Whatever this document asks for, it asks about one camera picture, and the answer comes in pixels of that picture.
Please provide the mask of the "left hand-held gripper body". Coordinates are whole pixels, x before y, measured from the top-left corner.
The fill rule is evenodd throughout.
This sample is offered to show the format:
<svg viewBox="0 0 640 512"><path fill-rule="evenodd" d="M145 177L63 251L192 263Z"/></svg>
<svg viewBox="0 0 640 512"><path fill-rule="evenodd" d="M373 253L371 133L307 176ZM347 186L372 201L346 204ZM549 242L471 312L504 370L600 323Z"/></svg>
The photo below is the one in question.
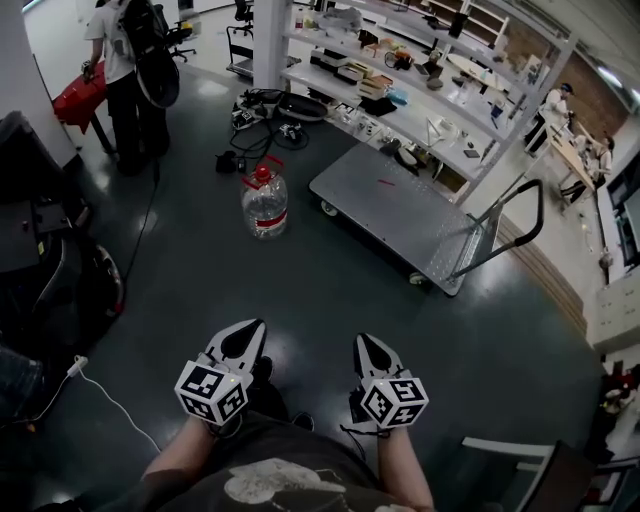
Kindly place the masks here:
<svg viewBox="0 0 640 512"><path fill-rule="evenodd" d="M174 392L184 411L205 423L217 437L234 436L249 405L248 389L254 375L201 354L186 362Z"/></svg>

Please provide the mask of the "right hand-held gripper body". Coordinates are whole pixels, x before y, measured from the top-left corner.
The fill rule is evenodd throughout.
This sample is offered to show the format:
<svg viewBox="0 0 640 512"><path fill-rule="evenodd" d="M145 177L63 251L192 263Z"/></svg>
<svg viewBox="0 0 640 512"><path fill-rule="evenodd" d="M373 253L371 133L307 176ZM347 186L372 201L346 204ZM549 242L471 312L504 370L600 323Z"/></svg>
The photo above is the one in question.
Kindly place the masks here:
<svg viewBox="0 0 640 512"><path fill-rule="evenodd" d="M352 422L372 422L379 429L413 425L428 404L421 380L404 368L362 379L349 397Z"/></svg>

